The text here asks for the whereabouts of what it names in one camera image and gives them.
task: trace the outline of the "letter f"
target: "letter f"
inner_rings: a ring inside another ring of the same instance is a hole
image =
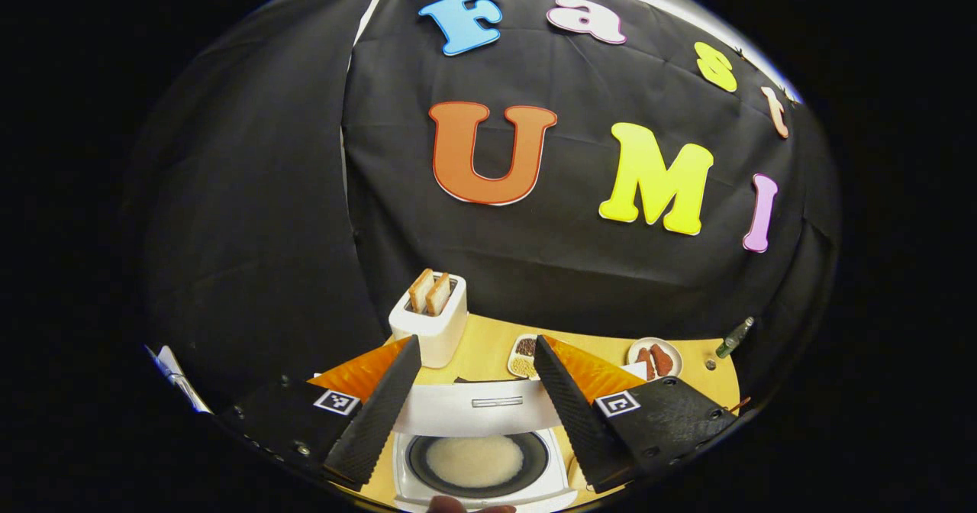
[[[447,38],[444,44],[444,54],[457,55],[475,47],[491,44],[498,40],[501,33],[493,28],[482,28],[478,19],[498,23],[502,20],[502,11],[498,5],[488,0],[477,0],[474,8],[468,9],[465,2],[475,0],[442,0],[422,8],[419,15],[430,15]]]

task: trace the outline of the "orange letter u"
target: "orange letter u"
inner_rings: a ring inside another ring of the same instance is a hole
[[[540,178],[543,136],[556,123],[556,114],[535,106],[510,106],[505,119],[516,127],[512,165],[503,178],[489,179],[475,171],[475,134],[489,117],[489,109],[475,102],[443,102],[430,107],[437,123],[434,140],[434,178],[458,200],[504,206],[533,192]]]

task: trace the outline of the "yellow table surface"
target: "yellow table surface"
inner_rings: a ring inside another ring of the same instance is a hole
[[[455,378],[458,377],[468,381],[516,379],[517,377],[510,374],[506,368],[513,343],[522,334],[540,333],[580,347],[580,349],[587,350],[587,352],[618,366],[627,363],[627,351],[635,342],[633,339],[557,332],[495,321],[495,319],[485,318],[485,316],[468,315],[464,335],[462,335],[458,349],[455,350],[450,363],[439,369],[422,367],[414,383],[418,385],[450,385],[454,384]],[[730,357],[718,359],[715,356],[716,347],[719,347],[721,342],[722,339],[669,340],[669,343],[682,356],[682,372],[678,377],[719,405],[732,408],[740,402],[740,384],[737,381],[733,360]],[[715,370],[710,371],[705,368],[706,359],[716,361]],[[566,437],[566,431],[563,426],[554,427],[553,431],[556,434],[559,449],[563,453],[564,467],[568,469],[569,462],[573,458],[573,451],[569,445],[568,437]],[[391,433],[386,446],[383,448],[383,453],[380,453],[380,460],[377,461],[369,484],[360,489],[359,495],[374,500],[374,502],[395,507],[393,447],[394,435]],[[621,488],[622,486],[618,486],[618,488],[600,493],[600,495],[587,491],[587,489],[580,489],[572,505],[590,502],[601,495],[617,492]]]

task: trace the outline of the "black background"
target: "black background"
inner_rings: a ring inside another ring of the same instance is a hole
[[[34,338],[7,347],[18,507],[342,507],[192,415],[140,348],[132,272],[113,256],[140,124],[193,55],[265,1],[18,0],[7,15],[24,25],[6,39],[20,60],[9,71],[27,84],[7,95],[24,115],[5,118],[27,228],[27,247],[8,250],[22,269],[9,335]],[[824,327],[774,402],[620,509],[959,504],[975,441],[972,324],[957,316],[972,303],[969,0],[699,1],[821,116],[844,186],[842,260]]]

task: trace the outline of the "bottle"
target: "bottle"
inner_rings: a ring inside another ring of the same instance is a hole
[[[723,339],[723,343],[716,349],[716,357],[720,359],[725,359],[729,356],[729,353],[733,353],[733,349],[736,349],[746,337],[746,333],[750,331],[750,326],[753,326],[753,316],[750,316],[742,324],[736,327],[735,330],[730,332],[730,335]]]

